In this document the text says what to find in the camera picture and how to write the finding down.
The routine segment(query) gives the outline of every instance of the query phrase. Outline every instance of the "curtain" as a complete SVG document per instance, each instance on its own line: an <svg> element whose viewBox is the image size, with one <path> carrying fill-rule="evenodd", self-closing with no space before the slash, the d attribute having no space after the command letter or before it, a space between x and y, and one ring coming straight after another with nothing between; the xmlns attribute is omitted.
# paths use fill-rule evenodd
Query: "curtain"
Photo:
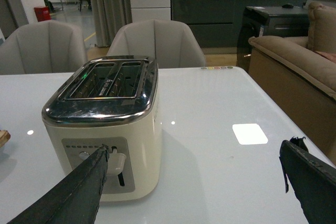
<svg viewBox="0 0 336 224"><path fill-rule="evenodd" d="M98 47L109 47L124 25L132 22L130 0L91 0Z"/></svg>

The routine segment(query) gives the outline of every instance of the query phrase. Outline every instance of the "toaster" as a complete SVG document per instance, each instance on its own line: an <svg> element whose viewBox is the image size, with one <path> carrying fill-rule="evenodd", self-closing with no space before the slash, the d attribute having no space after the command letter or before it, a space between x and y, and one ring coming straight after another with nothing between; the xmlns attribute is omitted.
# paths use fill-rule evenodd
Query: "toaster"
<svg viewBox="0 0 336 224"><path fill-rule="evenodd" d="M156 60L103 57L76 71L42 119L69 174L102 145L110 152L101 201L149 194L159 181L162 131Z"/></svg>

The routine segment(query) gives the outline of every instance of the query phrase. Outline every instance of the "glossy table surface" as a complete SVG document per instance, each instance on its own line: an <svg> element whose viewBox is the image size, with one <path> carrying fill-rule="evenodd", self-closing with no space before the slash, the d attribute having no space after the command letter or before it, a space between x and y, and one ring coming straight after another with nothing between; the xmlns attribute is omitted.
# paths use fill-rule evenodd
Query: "glossy table surface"
<svg viewBox="0 0 336 224"><path fill-rule="evenodd" d="M70 73L0 76L0 223L7 223L64 173L41 109ZM163 153L148 196L102 203L95 223L307 223L293 190L285 194L283 140L300 129L240 68L159 70ZM235 124L258 124L266 144L241 145ZM330 161L310 142L313 155Z"/></svg>

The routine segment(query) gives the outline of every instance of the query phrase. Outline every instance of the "black appliance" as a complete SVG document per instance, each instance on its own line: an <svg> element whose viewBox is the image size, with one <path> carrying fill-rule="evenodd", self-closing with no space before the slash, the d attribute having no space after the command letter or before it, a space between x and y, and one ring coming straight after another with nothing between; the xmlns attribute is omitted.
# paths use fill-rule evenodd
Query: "black appliance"
<svg viewBox="0 0 336 224"><path fill-rule="evenodd" d="M307 36L308 10L294 6L247 6L243 13L242 27L237 43L237 66L248 72L252 46L250 37L274 35L280 37Z"/></svg>

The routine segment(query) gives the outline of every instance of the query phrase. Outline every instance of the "kitchen counter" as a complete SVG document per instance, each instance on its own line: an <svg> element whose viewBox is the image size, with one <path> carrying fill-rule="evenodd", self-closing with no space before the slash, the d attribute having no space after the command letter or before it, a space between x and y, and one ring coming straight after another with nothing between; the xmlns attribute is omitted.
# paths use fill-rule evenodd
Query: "kitchen counter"
<svg viewBox="0 0 336 224"><path fill-rule="evenodd" d="M172 20L189 25L201 48L234 54L246 6L303 7L304 0L171 0Z"/></svg>

